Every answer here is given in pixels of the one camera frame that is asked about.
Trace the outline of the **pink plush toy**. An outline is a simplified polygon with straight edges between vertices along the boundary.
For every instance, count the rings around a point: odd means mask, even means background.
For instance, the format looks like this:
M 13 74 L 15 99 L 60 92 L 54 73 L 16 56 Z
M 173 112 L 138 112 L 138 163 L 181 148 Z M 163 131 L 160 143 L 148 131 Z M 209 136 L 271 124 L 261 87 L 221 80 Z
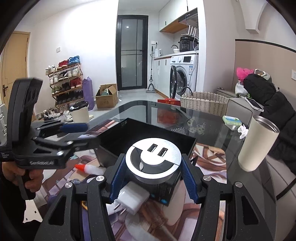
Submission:
M 242 82 L 248 75 L 252 74 L 254 72 L 254 69 L 248 69 L 248 68 L 236 68 L 236 75 L 239 82 Z

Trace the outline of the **white washing machine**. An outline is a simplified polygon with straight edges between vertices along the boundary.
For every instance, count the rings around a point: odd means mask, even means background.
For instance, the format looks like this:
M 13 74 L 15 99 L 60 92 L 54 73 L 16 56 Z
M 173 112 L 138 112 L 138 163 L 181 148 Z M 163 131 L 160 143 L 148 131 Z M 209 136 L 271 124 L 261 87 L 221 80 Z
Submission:
M 170 98 L 180 100 L 181 96 L 196 91 L 198 54 L 178 54 L 170 60 Z

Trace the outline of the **floor mop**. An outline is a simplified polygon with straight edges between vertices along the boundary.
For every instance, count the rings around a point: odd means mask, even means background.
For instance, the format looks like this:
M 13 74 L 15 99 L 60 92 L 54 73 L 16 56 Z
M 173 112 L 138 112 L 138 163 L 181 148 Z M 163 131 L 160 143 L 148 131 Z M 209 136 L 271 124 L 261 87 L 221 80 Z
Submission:
M 156 93 L 156 89 L 154 87 L 154 79 L 153 79 L 153 66 L 154 66 L 154 47 L 151 47 L 151 68 L 150 68 L 150 77 L 149 77 L 149 85 L 147 87 L 146 93 Z

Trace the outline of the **wooden entrance door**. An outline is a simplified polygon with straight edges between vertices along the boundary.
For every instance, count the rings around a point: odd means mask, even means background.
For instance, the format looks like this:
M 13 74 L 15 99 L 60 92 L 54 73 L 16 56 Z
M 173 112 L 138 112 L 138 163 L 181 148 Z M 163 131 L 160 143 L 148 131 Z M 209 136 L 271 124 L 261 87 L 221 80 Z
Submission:
M 9 105 L 16 79 L 28 76 L 29 32 L 14 31 L 1 53 L 1 100 Z

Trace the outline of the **purple rolled yoga mat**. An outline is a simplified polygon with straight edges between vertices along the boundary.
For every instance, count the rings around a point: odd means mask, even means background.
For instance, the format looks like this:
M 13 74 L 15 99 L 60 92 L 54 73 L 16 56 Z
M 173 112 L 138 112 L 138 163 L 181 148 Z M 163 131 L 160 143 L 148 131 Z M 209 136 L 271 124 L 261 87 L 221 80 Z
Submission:
M 92 80 L 90 77 L 83 79 L 82 89 L 83 89 L 84 100 L 88 102 L 88 110 L 93 110 L 94 95 L 93 95 L 93 88 L 92 88 Z

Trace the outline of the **cream steel travel tumbler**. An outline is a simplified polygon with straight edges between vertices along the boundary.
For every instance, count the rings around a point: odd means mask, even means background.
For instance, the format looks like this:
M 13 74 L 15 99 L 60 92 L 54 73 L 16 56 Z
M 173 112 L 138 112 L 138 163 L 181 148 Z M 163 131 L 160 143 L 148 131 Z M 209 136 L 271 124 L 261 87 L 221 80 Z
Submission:
M 254 171 L 269 153 L 279 133 L 279 128 L 267 118 L 253 116 L 238 155 L 241 169 L 246 172 Z

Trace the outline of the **beige trash bin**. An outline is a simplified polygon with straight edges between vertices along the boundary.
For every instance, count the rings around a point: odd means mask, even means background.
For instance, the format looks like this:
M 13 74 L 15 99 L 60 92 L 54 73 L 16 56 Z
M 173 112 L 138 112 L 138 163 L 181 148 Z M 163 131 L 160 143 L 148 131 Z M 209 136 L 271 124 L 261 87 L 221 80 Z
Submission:
M 69 111 L 75 123 L 88 123 L 90 121 L 88 106 L 88 101 L 81 101 L 70 107 Z

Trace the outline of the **wooden shoe rack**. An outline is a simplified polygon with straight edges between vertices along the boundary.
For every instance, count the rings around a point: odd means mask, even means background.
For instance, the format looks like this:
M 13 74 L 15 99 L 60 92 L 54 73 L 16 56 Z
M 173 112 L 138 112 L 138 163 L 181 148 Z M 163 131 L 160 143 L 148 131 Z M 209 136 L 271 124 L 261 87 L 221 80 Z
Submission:
M 58 66 L 48 66 L 45 75 L 49 78 L 51 96 L 56 108 L 61 109 L 84 100 L 83 72 L 78 60 L 71 63 L 62 61 Z

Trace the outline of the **black open cardboard box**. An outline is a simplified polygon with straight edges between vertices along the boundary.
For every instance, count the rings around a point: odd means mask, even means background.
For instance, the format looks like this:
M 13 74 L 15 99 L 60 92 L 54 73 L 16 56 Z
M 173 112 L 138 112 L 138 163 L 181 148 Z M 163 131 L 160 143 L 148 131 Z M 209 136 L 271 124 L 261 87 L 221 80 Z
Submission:
M 98 134 L 100 146 L 95 150 L 99 163 L 104 167 L 113 166 L 119 155 L 126 153 L 132 144 L 145 138 L 162 138 L 174 143 L 182 154 L 191 155 L 196 144 L 194 137 L 182 135 L 126 118 L 122 121 L 106 120 L 93 127 L 90 132 Z

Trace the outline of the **brown cardboard box on floor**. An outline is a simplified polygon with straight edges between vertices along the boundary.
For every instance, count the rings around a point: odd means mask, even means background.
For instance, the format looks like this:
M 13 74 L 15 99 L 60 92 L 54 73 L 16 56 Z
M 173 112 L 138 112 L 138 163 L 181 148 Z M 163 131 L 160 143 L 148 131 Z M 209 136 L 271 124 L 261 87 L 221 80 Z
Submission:
M 118 104 L 117 84 L 100 85 L 94 98 L 98 109 L 115 107 Z

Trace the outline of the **red flat box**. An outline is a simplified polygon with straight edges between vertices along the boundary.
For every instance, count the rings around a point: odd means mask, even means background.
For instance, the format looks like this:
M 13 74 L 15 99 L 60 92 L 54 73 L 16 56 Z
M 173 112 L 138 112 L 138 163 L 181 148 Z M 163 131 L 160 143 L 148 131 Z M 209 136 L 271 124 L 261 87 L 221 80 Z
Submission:
M 175 100 L 172 98 L 158 99 L 158 103 L 165 103 L 175 106 L 181 106 L 181 102 L 179 100 Z

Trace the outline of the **smartphone on sofa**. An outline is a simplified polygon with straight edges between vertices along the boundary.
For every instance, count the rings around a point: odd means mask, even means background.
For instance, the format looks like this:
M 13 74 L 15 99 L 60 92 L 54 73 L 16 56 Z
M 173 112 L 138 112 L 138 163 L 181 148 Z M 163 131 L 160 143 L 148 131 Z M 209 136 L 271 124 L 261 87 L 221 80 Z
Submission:
M 260 112 L 264 112 L 264 108 L 262 106 L 260 106 L 254 99 L 251 99 L 249 97 L 245 97 L 244 98 L 247 103 L 255 110 L 260 111 Z

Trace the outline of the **white glue bottle red cap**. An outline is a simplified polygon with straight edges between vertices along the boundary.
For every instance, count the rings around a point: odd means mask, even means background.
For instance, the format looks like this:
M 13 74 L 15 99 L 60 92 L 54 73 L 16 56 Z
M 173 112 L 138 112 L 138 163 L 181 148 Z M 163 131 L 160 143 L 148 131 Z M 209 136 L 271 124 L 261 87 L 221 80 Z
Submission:
M 93 165 L 85 165 L 85 164 L 76 164 L 75 168 L 83 173 L 89 174 L 89 175 L 103 175 L 106 171 L 106 168 L 104 167 L 96 167 Z

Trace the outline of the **white power adapter plug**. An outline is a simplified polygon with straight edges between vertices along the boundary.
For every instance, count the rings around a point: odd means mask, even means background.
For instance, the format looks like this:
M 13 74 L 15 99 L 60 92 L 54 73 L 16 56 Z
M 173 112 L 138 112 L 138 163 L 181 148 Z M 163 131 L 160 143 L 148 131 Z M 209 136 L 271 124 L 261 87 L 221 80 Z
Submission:
M 138 184 L 130 181 L 119 192 L 115 200 L 114 210 L 122 208 L 122 211 L 135 215 L 141 206 L 148 200 L 149 192 Z

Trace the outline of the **black framed glass door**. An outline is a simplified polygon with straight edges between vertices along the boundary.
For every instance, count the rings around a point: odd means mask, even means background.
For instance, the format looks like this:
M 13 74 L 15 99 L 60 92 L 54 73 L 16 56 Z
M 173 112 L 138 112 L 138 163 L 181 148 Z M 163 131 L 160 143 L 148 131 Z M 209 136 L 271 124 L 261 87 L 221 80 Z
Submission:
M 118 90 L 147 88 L 148 23 L 145 15 L 119 15 L 116 24 Z

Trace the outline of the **anime printed desk mat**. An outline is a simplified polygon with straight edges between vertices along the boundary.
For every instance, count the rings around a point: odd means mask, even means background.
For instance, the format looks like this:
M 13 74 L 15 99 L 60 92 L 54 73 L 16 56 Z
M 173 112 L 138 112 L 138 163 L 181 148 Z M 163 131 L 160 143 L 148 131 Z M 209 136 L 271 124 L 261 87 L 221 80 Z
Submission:
M 196 144 L 191 155 L 193 164 L 201 168 L 218 183 L 226 181 L 225 152 L 216 147 Z M 106 206 L 109 222 L 116 240 L 190 240 L 201 205 L 195 204 L 179 180 L 169 205 L 147 198 L 143 188 L 139 189 L 139 200 L 132 200 L 135 210 L 128 206 L 115 208 L 119 200 Z

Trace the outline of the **white wicker basket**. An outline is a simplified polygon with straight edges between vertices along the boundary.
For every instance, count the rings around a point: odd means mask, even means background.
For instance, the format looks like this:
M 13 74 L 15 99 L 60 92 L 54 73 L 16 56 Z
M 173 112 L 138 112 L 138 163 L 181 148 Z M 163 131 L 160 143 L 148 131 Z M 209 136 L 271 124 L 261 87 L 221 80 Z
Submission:
M 182 108 L 223 116 L 226 113 L 229 98 L 211 92 L 193 92 L 182 95 L 180 102 Z

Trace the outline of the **green white wipes pack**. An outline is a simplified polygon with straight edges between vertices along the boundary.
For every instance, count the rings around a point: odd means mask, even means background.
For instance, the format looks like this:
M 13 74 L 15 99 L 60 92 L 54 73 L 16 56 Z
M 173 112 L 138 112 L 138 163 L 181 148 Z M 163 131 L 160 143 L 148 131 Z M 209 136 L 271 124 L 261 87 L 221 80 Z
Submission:
M 237 130 L 241 125 L 242 122 L 235 117 L 224 115 L 222 116 L 222 120 L 224 124 L 232 131 Z

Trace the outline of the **small black product box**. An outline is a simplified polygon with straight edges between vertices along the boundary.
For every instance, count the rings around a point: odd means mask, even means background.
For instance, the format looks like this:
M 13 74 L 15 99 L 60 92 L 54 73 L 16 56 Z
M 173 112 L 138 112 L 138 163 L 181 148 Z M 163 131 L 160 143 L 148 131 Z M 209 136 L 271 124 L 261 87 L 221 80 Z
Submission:
M 150 194 L 150 198 L 160 204 L 168 206 L 174 195 L 174 191 L 180 182 L 181 173 L 174 173 L 167 181 L 161 184 L 147 185 L 146 189 Z

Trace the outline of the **black jacket on sofa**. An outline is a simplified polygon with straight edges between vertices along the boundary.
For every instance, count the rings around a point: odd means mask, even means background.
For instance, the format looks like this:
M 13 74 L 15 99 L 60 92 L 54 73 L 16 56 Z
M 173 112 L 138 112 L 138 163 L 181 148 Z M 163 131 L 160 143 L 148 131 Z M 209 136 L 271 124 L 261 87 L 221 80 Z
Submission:
M 260 115 L 280 130 L 269 156 L 283 161 L 291 172 L 295 173 L 295 110 L 272 82 L 257 74 L 247 75 L 243 86 L 250 96 L 263 106 L 264 111 Z

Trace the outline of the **round silver USB hub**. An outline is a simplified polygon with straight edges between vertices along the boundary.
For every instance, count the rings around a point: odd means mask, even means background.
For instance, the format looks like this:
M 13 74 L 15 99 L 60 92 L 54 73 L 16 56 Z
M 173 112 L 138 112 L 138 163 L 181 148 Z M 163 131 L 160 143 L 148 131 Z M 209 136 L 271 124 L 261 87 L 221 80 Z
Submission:
M 178 147 L 163 138 L 145 138 L 128 149 L 125 162 L 135 178 L 145 184 L 168 181 L 181 164 Z

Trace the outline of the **black rice cooker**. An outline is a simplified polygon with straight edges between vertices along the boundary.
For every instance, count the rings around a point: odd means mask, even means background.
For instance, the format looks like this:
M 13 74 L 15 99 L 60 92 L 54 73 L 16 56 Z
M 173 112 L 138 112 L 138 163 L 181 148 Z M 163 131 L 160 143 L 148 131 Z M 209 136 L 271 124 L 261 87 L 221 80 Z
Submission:
M 199 50 L 199 41 L 196 37 L 182 35 L 179 41 L 180 52 Z

